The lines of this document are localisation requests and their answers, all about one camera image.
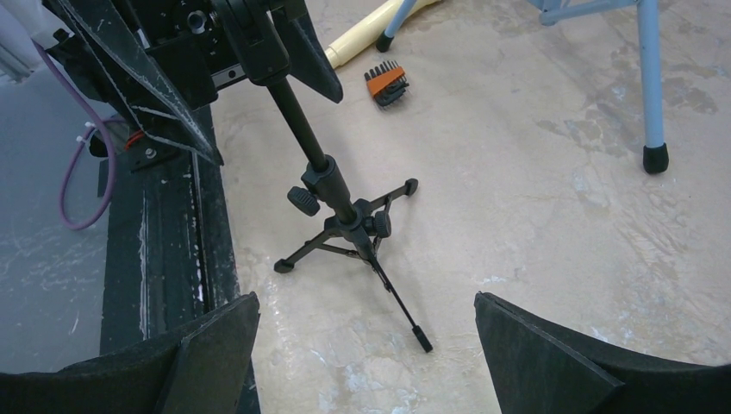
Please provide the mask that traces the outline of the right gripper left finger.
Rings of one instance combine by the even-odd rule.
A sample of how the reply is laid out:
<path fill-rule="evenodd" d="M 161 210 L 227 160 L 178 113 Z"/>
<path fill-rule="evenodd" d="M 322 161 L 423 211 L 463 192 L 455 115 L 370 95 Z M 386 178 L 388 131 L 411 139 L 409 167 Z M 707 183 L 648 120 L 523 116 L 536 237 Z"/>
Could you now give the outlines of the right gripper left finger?
<path fill-rule="evenodd" d="M 55 373 L 2 373 L 3 413 L 258 413 L 253 292 Z"/>

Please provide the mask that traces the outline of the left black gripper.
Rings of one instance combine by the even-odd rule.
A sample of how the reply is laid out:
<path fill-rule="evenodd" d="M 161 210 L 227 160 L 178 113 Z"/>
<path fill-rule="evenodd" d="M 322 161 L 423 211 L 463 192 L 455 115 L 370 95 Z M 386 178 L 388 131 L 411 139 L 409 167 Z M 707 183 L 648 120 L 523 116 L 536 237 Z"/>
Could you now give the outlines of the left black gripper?
<path fill-rule="evenodd" d="M 86 97 L 112 104 L 154 141 L 223 164 L 214 132 L 194 110 L 247 76 L 211 2 L 50 1 L 48 6 L 69 26 L 55 36 L 59 45 L 48 53 Z M 270 1 L 270 11 L 290 56 L 291 75 L 339 103 L 342 85 L 306 3 Z"/>

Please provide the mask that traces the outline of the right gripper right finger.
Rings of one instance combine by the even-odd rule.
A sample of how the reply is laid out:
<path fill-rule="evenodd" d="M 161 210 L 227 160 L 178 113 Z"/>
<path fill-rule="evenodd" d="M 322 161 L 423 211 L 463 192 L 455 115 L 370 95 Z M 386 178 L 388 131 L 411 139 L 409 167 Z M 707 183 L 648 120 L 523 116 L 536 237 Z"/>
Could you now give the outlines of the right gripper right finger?
<path fill-rule="evenodd" d="M 537 317 L 492 293 L 476 325 L 504 413 L 728 413 L 730 366 L 671 361 Z"/>

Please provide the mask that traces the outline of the black tripod mic stand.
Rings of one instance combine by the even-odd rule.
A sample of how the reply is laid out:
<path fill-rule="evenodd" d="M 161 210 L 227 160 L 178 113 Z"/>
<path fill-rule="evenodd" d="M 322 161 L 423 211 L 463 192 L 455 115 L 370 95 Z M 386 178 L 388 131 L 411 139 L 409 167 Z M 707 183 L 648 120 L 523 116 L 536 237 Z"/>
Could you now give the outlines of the black tripod mic stand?
<path fill-rule="evenodd" d="M 414 195 L 418 180 L 408 179 L 373 200 L 353 200 L 335 158 L 323 152 L 291 88 L 290 56 L 275 29 L 270 1 L 214 1 L 212 6 L 242 70 L 253 84 L 269 91 L 308 161 L 302 186 L 292 187 L 288 200 L 307 216 L 315 216 L 323 204 L 334 213 L 325 220 L 322 232 L 278 260 L 274 271 L 288 273 L 298 261 L 320 249 L 364 261 L 379 276 L 384 289 L 396 295 L 378 261 L 378 250 L 381 241 L 391 235 L 392 203 Z"/>

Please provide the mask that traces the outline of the beige microphone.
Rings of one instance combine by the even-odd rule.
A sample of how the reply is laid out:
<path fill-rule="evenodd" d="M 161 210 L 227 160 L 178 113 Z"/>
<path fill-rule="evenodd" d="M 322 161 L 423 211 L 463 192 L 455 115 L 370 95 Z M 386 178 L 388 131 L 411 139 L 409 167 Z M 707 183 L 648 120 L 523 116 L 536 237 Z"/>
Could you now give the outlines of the beige microphone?
<path fill-rule="evenodd" d="M 333 69 L 342 67 L 371 45 L 388 51 L 406 20 L 435 3 L 438 0 L 386 1 L 325 48 L 329 64 Z"/>

